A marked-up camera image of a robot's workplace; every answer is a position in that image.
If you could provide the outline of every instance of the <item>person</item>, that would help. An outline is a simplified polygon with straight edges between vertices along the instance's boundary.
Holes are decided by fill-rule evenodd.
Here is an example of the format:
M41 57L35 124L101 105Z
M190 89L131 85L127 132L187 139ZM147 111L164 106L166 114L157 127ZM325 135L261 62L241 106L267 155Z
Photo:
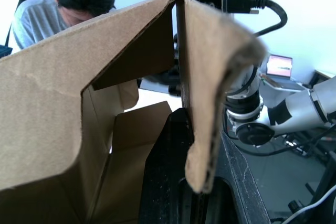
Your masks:
M10 43L13 52L114 8L114 0L26 0L17 8Z

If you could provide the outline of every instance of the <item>laptop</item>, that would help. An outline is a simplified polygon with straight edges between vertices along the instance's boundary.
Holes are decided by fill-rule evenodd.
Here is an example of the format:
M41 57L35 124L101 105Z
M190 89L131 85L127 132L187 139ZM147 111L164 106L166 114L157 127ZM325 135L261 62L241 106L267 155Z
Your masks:
M305 90L304 87L290 79L292 66L292 58L270 55L267 62L266 76L278 83L283 89Z

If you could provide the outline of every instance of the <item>brown cardboard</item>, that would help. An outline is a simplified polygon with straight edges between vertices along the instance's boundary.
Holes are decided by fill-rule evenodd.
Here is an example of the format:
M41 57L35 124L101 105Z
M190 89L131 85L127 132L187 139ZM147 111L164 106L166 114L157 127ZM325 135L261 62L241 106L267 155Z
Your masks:
M122 112L137 103L136 78L173 66L175 3L182 99L195 135L186 176L195 191L210 191L224 90L263 49L210 7L149 0L0 60L4 223L136 222L144 162L169 109Z

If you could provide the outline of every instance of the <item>laptop screen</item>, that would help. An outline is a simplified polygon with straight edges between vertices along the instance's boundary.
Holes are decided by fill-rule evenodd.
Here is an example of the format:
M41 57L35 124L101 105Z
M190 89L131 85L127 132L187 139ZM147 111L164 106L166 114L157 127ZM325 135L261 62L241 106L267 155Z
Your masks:
M267 74L290 77L292 72L292 58L270 55L267 62Z

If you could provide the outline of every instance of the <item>gray t-shirt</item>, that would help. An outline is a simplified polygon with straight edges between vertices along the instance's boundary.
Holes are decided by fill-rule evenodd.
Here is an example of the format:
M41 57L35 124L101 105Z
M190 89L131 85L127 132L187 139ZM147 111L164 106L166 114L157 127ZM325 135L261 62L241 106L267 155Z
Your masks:
M18 52L66 28L55 0L26 0L15 12L9 46Z

